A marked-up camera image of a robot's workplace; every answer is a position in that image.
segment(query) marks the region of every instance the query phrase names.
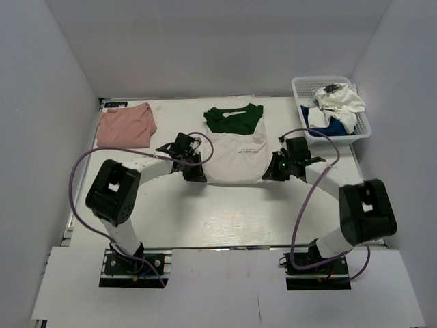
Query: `plastic basket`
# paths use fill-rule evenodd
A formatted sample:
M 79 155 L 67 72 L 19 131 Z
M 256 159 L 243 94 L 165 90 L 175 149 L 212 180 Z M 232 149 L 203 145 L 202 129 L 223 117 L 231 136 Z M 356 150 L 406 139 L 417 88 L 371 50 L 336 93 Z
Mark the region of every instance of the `plastic basket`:
M 334 83 L 347 83 L 352 85 L 347 77 L 336 76 L 323 76 L 323 77 L 295 77 L 292 80 L 292 87 L 294 93 L 294 99 L 298 107 L 298 113 L 300 121 L 303 127 L 307 127 L 303 118 L 302 110 L 300 106 L 309 106 L 311 99 L 314 95 L 314 90 Z M 356 118 L 358 120 L 355 126 L 355 135 L 342 135 L 339 137 L 330 137 L 332 141 L 339 146 L 350 145 L 358 139 L 367 138 L 371 135 L 371 128 L 369 120 L 363 113 L 357 113 Z M 327 144 L 328 140 L 323 137 L 314 137 L 307 131 L 304 131 L 305 139 L 309 145 L 322 145 Z

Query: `purple cable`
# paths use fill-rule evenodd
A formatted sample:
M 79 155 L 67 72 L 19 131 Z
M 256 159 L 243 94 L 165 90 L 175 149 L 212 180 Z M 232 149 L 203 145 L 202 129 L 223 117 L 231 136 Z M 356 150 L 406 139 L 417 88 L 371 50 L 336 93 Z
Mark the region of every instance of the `purple cable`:
M 184 162 L 184 161 L 180 161 L 178 159 L 173 159 L 171 157 L 166 157 L 166 156 L 161 156 L 161 155 L 155 156 L 153 154 L 148 154 L 146 152 L 140 152 L 138 150 L 124 149 L 124 148 L 118 148 L 118 147 L 99 147 L 99 148 L 94 148 L 94 149 L 88 150 L 87 152 L 83 153 L 77 159 L 76 163 L 74 163 L 74 165 L 73 165 L 73 168 L 72 168 L 71 173 L 70 173 L 70 179 L 68 181 L 68 201 L 70 203 L 70 208 L 71 208 L 71 210 L 73 212 L 73 215 L 77 218 L 77 221 L 79 221 L 88 230 L 90 230 L 92 232 L 95 232 L 96 234 L 99 234 L 99 235 L 109 239 L 109 241 L 114 243 L 114 245 L 120 250 L 120 252 L 123 255 L 125 255 L 127 258 L 132 258 L 133 260 L 140 261 L 140 262 L 145 263 L 146 265 L 148 265 L 149 268 L 151 268 L 151 270 L 154 272 L 154 274 L 158 277 L 161 285 L 163 285 L 163 288 L 165 287 L 165 283 L 164 283 L 163 279 L 161 278 L 161 276 L 159 275 L 158 271 L 152 265 L 152 263 L 150 263 L 149 261 L 147 261 L 144 258 L 138 258 L 136 256 L 132 256 L 132 255 L 128 254 L 127 251 L 125 251 L 123 248 L 121 248 L 117 244 L 117 242 L 111 236 L 109 236 L 108 234 L 105 234 L 104 232 L 101 232 L 100 230 L 97 230 L 97 229 L 91 227 L 88 223 L 86 223 L 81 218 L 81 216 L 77 213 L 76 204 L 74 203 L 74 200 L 73 200 L 73 179 L 74 179 L 74 173 L 76 173 L 77 167 L 79 166 L 81 161 L 85 157 L 87 157 L 88 155 L 92 154 L 93 152 L 97 152 L 97 151 L 100 151 L 100 150 L 119 150 L 120 152 L 130 152 L 132 154 L 137 154 L 137 155 L 141 155 L 141 156 L 155 157 L 155 158 L 158 158 L 158 159 L 173 161 L 173 162 L 176 162 L 176 163 L 179 163 L 179 164 L 183 164 L 183 165 L 186 165 L 186 166 L 190 166 L 190 167 L 199 166 L 199 165 L 202 165 L 202 164 L 208 162 L 212 158 L 212 155 L 214 154 L 214 145 L 212 144 L 211 139 L 208 138 L 206 135 L 204 135 L 201 132 L 192 132 L 192 133 L 189 133 L 188 135 L 201 135 L 202 137 L 204 137 L 209 142 L 209 144 L 211 145 L 211 154 L 209 155 L 209 157 L 206 160 L 198 162 L 198 163 L 187 163 L 187 162 Z
M 345 256 L 345 254 L 346 254 L 346 253 L 342 253 L 342 254 L 333 256 L 332 258 L 327 258 L 327 259 L 325 259 L 323 261 L 320 261 L 320 262 L 317 262 L 317 263 L 314 263 L 314 264 L 308 264 L 308 265 L 302 265 L 302 266 L 297 265 L 296 262 L 294 261 L 294 248 L 296 246 L 296 236 L 297 236 L 297 233 L 298 233 L 298 227 L 299 227 L 300 221 L 302 220 L 302 217 L 303 217 L 303 213 L 304 213 L 304 211 L 305 211 L 305 209 L 306 209 L 306 207 L 308 205 L 310 197 L 313 195 L 313 193 L 315 191 L 315 188 L 317 188 L 317 186 L 319 185 L 320 181 L 322 181 L 322 179 L 325 177 L 325 175 L 327 175 L 329 170 L 335 164 L 337 164 L 338 161 L 340 160 L 340 151 L 339 151 L 338 147 L 334 144 L 334 142 L 327 135 L 324 135 L 323 133 L 321 133 L 319 131 L 316 131 L 316 130 L 313 130 L 313 129 L 310 129 L 310 128 L 295 128 L 294 130 L 288 131 L 287 133 L 282 135 L 282 137 L 285 137 L 286 135 L 289 135 L 290 133 L 294 133 L 294 132 L 297 132 L 297 131 L 311 131 L 311 132 L 313 132 L 313 133 L 315 133 L 317 135 L 320 135 L 321 137 L 323 137 L 323 138 L 325 138 L 326 140 L 329 141 L 329 143 L 332 145 L 332 147 L 335 149 L 335 152 L 337 153 L 337 158 L 328 167 L 326 167 L 326 169 L 323 170 L 323 172 L 319 175 L 317 180 L 311 186 L 311 188 L 310 188 L 310 190 L 309 190 L 309 192 L 308 192 L 308 194 L 307 194 L 307 196 L 306 196 L 306 198 L 305 198 L 305 200 L 304 200 L 304 202 L 302 204 L 302 207 L 300 208 L 298 217 L 296 219 L 296 223 L 294 224 L 293 235 L 292 235 L 292 243 L 290 245 L 290 254 L 292 255 L 292 256 L 290 256 L 290 260 L 291 260 L 292 266 L 296 270 L 307 270 L 307 269 L 313 269 L 315 267 L 319 267 L 321 265 L 327 264 L 327 263 L 329 263 L 329 262 L 331 262 L 333 260 L 336 260 L 336 259 L 338 259 L 338 258 L 340 258 L 342 256 Z M 369 264 L 369 261 L 370 261 L 370 248 L 368 246 L 366 246 L 366 247 L 367 247 L 367 251 L 368 251 L 368 256 L 367 256 L 367 261 L 366 261 L 364 267 L 354 277 L 352 277 L 350 279 L 345 279 L 344 281 L 341 281 L 341 282 L 348 282 L 348 281 L 351 281 L 351 280 L 357 278 L 366 269 L 366 267 L 367 267 L 367 265 Z

